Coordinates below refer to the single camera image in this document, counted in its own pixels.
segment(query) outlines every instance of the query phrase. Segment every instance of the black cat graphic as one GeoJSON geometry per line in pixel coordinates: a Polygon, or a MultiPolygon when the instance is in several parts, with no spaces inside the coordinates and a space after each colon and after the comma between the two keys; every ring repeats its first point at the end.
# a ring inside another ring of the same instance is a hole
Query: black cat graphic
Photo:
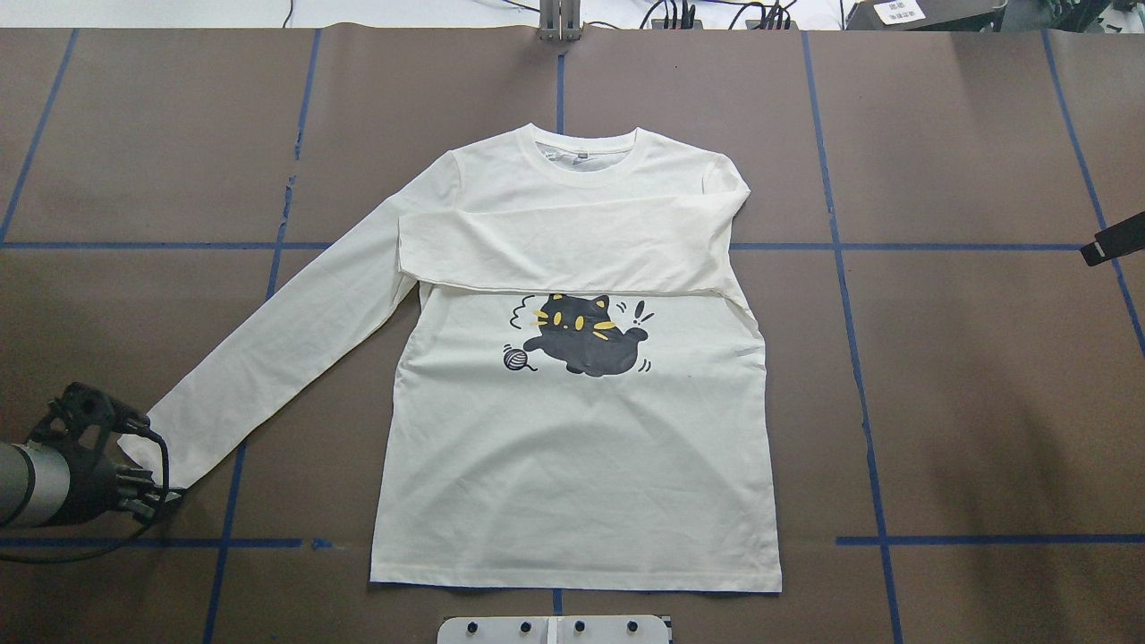
{"type": "Polygon", "coordinates": [[[574,374],[623,374],[635,364],[637,345],[648,339],[643,329],[622,333],[616,328],[608,317],[608,296],[584,299],[554,293],[536,315],[540,336],[526,341],[522,348],[539,348],[563,361],[574,374]]]}

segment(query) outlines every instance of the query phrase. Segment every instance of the folded sleeve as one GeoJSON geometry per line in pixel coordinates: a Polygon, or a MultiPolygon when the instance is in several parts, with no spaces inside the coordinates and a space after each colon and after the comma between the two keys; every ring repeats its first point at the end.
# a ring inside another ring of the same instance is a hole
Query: folded sleeve
{"type": "MultiPolygon", "coordinates": [[[[389,319],[416,283],[401,272],[397,220],[453,207],[452,154],[386,199],[266,301],[149,413],[171,453],[171,485],[189,487],[255,427],[389,319]]],[[[159,449],[120,448],[158,472],[159,449]]]]}

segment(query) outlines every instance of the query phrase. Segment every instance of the cat print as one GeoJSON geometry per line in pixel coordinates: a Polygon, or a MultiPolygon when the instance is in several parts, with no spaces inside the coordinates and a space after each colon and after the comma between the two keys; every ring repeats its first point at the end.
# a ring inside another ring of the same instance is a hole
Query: cat print
{"type": "Polygon", "coordinates": [[[639,327],[624,332],[616,327],[608,316],[608,296],[585,299],[553,293],[535,314],[540,336],[527,340],[521,348],[524,352],[539,348],[564,362],[572,374],[592,377],[623,374],[635,364],[638,345],[648,339],[648,332],[639,327]]]}

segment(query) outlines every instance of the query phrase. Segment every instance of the crew neckline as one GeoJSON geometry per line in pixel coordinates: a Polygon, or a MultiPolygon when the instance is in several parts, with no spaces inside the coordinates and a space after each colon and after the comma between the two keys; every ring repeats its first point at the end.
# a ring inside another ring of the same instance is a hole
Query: crew neckline
{"type": "Polygon", "coordinates": [[[556,134],[528,124],[516,131],[516,140],[521,148],[521,154],[542,174],[553,181],[567,186],[593,187],[614,183],[629,175],[643,159],[648,148],[648,132],[637,127],[627,134],[618,136],[601,136],[598,139],[583,139],[556,134]],[[551,146],[568,151],[585,151],[590,154],[621,152],[627,154],[615,164],[601,170],[578,172],[566,170],[545,158],[544,152],[537,144],[551,146]]]}

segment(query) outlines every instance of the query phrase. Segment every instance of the white label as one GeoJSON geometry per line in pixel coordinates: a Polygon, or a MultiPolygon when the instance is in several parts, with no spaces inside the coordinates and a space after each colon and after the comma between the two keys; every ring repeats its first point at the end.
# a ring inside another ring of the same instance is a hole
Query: white label
{"type": "Polygon", "coordinates": [[[913,23],[926,17],[915,0],[894,0],[875,5],[875,13],[883,24],[913,23]]]}

